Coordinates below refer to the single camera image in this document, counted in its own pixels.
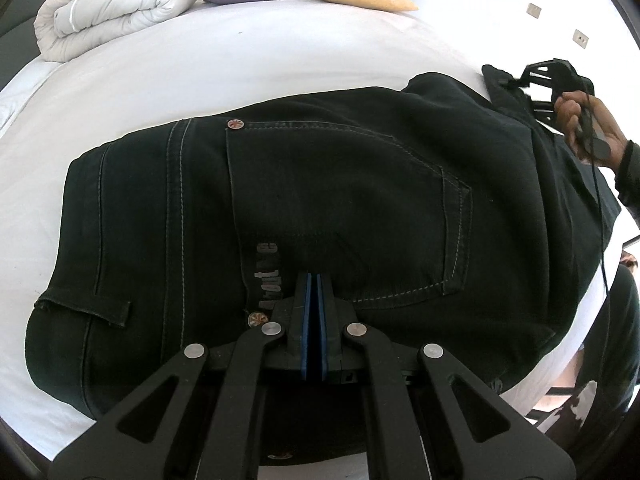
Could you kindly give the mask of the right forearm dark sleeve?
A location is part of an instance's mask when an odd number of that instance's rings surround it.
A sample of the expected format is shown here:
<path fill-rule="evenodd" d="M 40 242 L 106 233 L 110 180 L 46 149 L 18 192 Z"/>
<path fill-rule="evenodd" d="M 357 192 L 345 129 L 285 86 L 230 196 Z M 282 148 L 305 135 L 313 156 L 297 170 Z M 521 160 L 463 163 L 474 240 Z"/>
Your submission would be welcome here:
<path fill-rule="evenodd" d="M 639 217 L 640 208 L 640 154 L 639 147 L 628 141 L 623 158 L 618 166 L 615 187 L 618 198 L 634 218 Z"/>

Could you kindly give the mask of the person right hand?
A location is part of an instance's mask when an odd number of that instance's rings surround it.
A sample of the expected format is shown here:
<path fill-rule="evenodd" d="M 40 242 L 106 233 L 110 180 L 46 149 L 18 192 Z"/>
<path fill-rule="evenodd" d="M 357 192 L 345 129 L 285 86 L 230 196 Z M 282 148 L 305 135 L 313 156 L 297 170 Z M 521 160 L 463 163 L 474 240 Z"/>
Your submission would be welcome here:
<path fill-rule="evenodd" d="M 614 116 L 604 103 L 583 91 L 562 93 L 554 103 L 556 125 L 564 134 L 565 143 L 582 162 L 594 162 L 598 166 L 618 173 L 628 140 L 620 130 Z M 594 132 L 601 133 L 608 144 L 610 154 L 604 159 L 594 159 L 587 153 L 576 136 L 580 121 L 589 119 Z"/>

